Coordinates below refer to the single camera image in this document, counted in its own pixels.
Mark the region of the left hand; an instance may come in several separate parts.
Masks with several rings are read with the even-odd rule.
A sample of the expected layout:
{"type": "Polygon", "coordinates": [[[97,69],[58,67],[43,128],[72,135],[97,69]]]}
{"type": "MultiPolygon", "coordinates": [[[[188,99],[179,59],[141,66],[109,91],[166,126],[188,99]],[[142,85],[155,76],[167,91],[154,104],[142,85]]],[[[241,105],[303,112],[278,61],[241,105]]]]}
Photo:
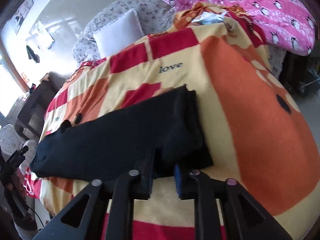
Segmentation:
{"type": "Polygon", "coordinates": [[[21,183],[21,178],[16,173],[10,176],[6,187],[16,198],[20,197],[21,201],[26,203],[25,188],[21,183]]]}

